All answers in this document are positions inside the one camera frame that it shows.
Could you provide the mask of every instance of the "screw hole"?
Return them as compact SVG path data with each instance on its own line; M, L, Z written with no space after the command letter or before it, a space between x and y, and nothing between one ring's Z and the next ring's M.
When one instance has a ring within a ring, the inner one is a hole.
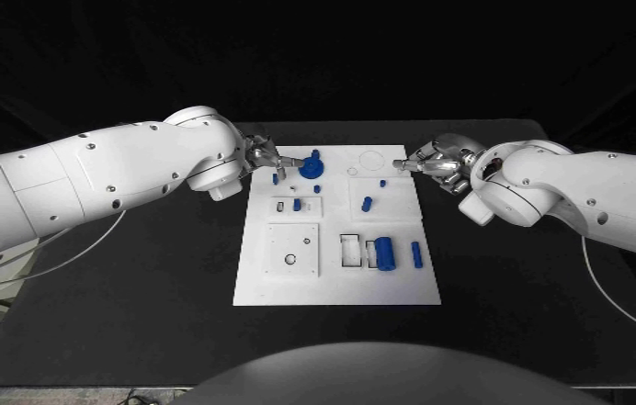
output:
M607 212L602 212L599 214L599 217L596 218L596 221L603 226L607 223L607 220L610 219L610 216L607 215Z

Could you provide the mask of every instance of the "blue object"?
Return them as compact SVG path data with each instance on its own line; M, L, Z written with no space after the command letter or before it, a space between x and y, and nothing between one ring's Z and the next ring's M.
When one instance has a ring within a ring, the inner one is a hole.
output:
M395 270L394 245L388 237L375 241L375 254L378 255L378 270Z
M411 250L414 251L416 269L421 269L424 267L424 264L421 263L421 253L420 253L420 243L418 242L411 243Z
M371 209L371 203L372 203L374 199L371 197L365 197L365 201L362 203L362 210L365 212L368 212L368 210Z
M325 172L325 163L320 160L319 150L312 151L312 157L303 159L304 165L299 168L299 172L304 178L319 178Z

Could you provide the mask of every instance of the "black table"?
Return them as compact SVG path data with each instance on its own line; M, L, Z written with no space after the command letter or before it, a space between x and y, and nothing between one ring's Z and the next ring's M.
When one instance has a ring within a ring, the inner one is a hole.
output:
M485 145L545 137L528 120L270 123L280 145L405 144L457 132ZM133 209L92 252L26 282L0 324L3 386L193 386L267 354L319 343L434 344L495 357L576 386L636 385L636 324L600 296L580 236L551 217L480 228L460 198L416 178L441 306L234 307L250 179L214 202L183 185ZM114 219L45 248L64 261ZM597 276L636 311L623 257L589 242Z

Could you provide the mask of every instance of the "black curtain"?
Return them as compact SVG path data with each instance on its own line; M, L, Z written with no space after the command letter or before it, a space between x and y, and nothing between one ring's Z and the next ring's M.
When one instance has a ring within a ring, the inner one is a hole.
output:
M635 0L0 1L5 151L193 105L534 118L561 143L632 148Z

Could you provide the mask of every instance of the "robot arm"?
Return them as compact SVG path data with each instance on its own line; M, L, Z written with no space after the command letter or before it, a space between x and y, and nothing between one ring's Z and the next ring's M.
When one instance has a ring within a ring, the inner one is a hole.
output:
M482 226L498 215L529 227L548 214L584 237L636 252L636 156L574 154L551 141L485 149L446 134L394 166L433 175L453 195L470 183L460 210Z
M0 251L162 198L188 181L222 200L279 156L270 138L244 136L217 110L186 108L165 122L98 129L0 155Z

